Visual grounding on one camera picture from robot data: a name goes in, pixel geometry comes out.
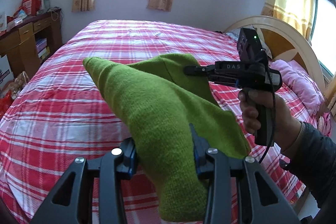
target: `person's arm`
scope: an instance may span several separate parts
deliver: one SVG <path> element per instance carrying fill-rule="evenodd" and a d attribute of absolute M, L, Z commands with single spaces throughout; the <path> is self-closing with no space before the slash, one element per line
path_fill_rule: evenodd
<path fill-rule="evenodd" d="M 252 90 L 249 97 L 257 104 L 273 107 L 269 92 Z M 246 102 L 243 92 L 238 98 L 244 127 L 254 134 L 261 126 L 256 119 L 258 112 Z M 281 167 L 296 175 L 308 187 L 321 208 L 336 181 L 336 144 L 312 125 L 292 117 L 284 100 L 277 95 L 274 141 L 280 146 L 281 153 L 290 158 L 289 163 L 280 162 Z"/>

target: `wooden desk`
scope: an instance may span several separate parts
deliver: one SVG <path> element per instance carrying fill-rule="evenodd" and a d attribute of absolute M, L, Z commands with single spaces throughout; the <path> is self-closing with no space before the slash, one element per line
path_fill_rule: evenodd
<path fill-rule="evenodd" d="M 0 37 L 0 55 L 7 55 L 14 77 L 24 70 L 31 78 L 41 66 L 36 40 L 47 39 L 50 55 L 62 45 L 61 9 L 35 17 L 28 17 Z"/>

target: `silver screw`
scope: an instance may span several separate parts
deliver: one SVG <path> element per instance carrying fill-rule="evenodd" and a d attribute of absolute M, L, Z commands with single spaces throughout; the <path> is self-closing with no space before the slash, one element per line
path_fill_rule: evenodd
<path fill-rule="evenodd" d="M 112 155 L 119 156 L 123 151 L 120 148 L 112 149 Z"/>
<path fill-rule="evenodd" d="M 212 155 L 217 154 L 218 153 L 218 149 L 211 147 L 211 148 L 208 149 L 208 153 L 212 154 Z"/>
<path fill-rule="evenodd" d="M 255 159 L 253 157 L 247 156 L 245 158 L 245 161 L 248 162 L 249 164 L 252 164 L 255 162 Z"/>
<path fill-rule="evenodd" d="M 85 159 L 83 157 L 79 157 L 75 159 L 75 163 L 77 164 L 82 164 L 85 161 Z"/>

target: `wrist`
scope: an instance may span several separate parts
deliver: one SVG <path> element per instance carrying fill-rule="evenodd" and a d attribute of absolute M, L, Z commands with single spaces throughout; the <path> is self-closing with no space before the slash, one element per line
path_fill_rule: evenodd
<path fill-rule="evenodd" d="M 274 141 L 280 146 L 282 151 L 291 147 L 296 141 L 300 134 L 301 127 L 301 122 L 298 119 L 291 117 L 291 119 L 282 126 L 281 132 L 276 132 Z"/>

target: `headboard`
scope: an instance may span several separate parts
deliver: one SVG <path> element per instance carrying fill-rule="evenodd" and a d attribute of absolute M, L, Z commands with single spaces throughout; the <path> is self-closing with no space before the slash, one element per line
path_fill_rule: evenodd
<path fill-rule="evenodd" d="M 273 17 L 253 16 L 234 23 L 225 32 L 248 25 L 253 25 L 258 35 L 264 39 L 274 60 L 289 61 L 294 59 L 308 72 L 321 92 L 325 91 L 320 63 L 308 41 L 297 30 Z"/>

